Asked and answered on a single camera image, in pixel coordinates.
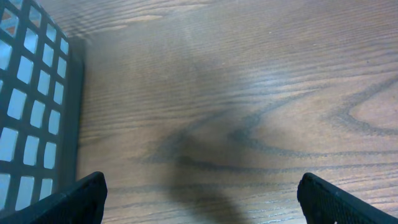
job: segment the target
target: brown wood tabletop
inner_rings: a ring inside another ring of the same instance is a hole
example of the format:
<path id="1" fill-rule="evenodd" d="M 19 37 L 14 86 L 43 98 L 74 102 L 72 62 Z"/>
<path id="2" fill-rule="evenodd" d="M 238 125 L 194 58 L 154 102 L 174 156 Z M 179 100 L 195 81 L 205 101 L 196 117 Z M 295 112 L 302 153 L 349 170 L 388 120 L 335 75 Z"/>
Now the brown wood tabletop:
<path id="1" fill-rule="evenodd" d="M 395 0 L 41 2 L 86 40 L 103 223 L 305 223 L 305 172 L 398 217 Z"/>

